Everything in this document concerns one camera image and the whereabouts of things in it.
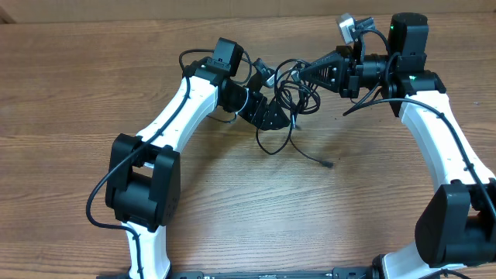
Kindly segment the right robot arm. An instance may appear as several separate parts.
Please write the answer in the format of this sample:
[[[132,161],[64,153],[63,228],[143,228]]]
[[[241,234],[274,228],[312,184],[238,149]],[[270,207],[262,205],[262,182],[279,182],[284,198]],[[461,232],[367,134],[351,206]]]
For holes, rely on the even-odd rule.
[[[426,16],[392,16],[381,37],[386,54],[366,54],[371,18],[339,18],[344,43],[305,65],[305,81],[354,100],[355,109],[388,103],[409,129],[429,169],[434,195],[415,225],[415,239],[369,267],[336,267],[333,278],[438,278],[495,260],[495,176],[471,148],[440,77],[425,69]]]

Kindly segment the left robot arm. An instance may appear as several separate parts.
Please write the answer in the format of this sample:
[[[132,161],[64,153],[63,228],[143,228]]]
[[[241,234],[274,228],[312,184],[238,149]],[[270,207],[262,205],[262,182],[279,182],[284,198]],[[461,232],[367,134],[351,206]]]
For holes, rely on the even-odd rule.
[[[289,126],[275,101],[260,93],[273,88],[281,72],[252,61],[236,42],[221,38],[205,57],[181,64],[182,79],[164,110],[136,135],[120,134],[112,144],[103,183],[105,203],[129,241],[127,278],[166,278],[171,262],[166,227],[181,194],[181,152],[199,124],[217,107],[260,130]]]

